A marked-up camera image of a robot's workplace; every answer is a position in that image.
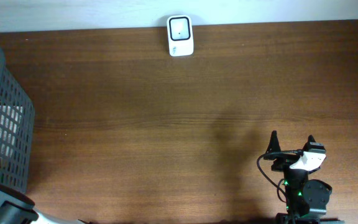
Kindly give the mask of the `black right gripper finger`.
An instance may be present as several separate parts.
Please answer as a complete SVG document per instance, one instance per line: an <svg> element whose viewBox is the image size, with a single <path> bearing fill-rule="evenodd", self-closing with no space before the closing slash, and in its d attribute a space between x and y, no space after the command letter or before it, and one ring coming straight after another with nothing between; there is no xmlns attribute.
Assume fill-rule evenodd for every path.
<svg viewBox="0 0 358 224"><path fill-rule="evenodd" d="M281 151L281 147L280 147L280 144L278 141L277 132L276 132L276 130L274 130L271 133L270 141L269 141L266 153L280 152L280 151Z"/></svg>
<svg viewBox="0 0 358 224"><path fill-rule="evenodd" d="M323 144L316 142L312 135L309 135L302 150L305 152L325 152L325 147Z"/></svg>

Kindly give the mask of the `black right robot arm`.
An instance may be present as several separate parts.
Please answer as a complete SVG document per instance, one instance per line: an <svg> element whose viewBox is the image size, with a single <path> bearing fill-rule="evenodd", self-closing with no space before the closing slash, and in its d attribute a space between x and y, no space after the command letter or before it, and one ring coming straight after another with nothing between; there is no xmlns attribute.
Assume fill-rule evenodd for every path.
<svg viewBox="0 0 358 224"><path fill-rule="evenodd" d="M272 131L265 154L257 159L257 168L261 174L276 188L278 198L286 204L286 213L278 213L275 223L309 224L309 223L344 223L337 218L324 219L327 204L333 188L309 175L320 170L326 158L323 144L315 141L312 135L301 149L281 150L277 132ZM271 170L283 173L283 178L275 183L260 166L260 160L272 161Z"/></svg>

